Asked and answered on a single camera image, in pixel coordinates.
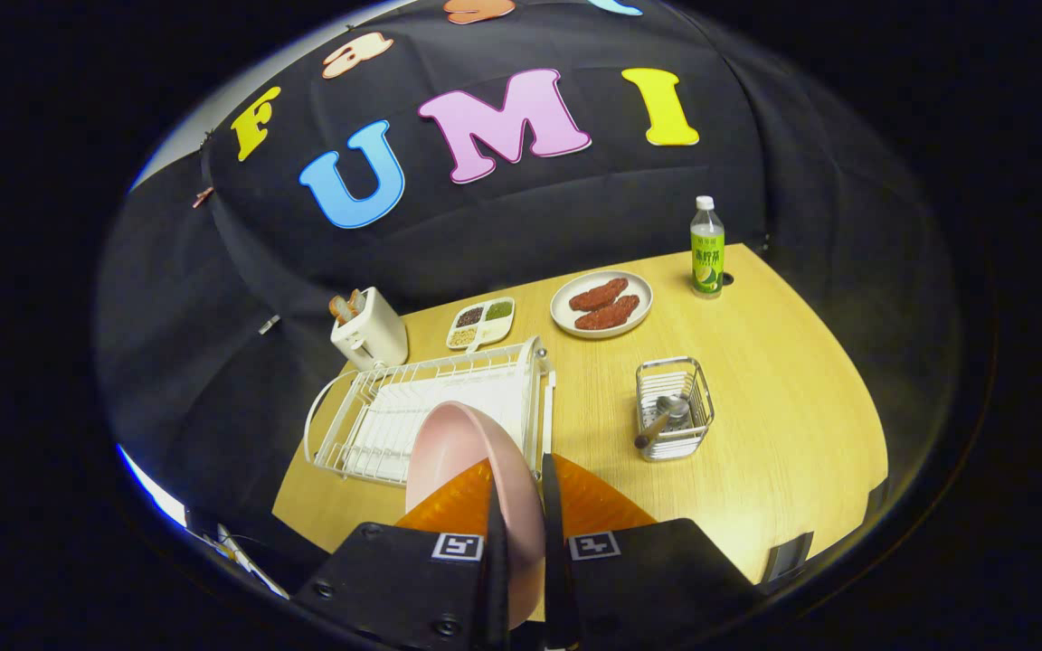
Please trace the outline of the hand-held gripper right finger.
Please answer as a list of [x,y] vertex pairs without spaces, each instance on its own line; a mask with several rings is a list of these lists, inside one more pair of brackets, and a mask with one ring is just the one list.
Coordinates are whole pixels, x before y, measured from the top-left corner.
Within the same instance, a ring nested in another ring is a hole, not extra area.
[[764,596],[687,518],[658,522],[559,454],[542,460],[545,640],[557,650],[690,650]]

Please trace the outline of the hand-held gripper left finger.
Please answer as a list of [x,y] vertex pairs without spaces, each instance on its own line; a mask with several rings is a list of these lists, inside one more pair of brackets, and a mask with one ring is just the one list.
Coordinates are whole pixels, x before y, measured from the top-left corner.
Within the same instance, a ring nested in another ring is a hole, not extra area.
[[404,523],[359,524],[293,602],[365,650],[507,650],[507,533],[488,459]]

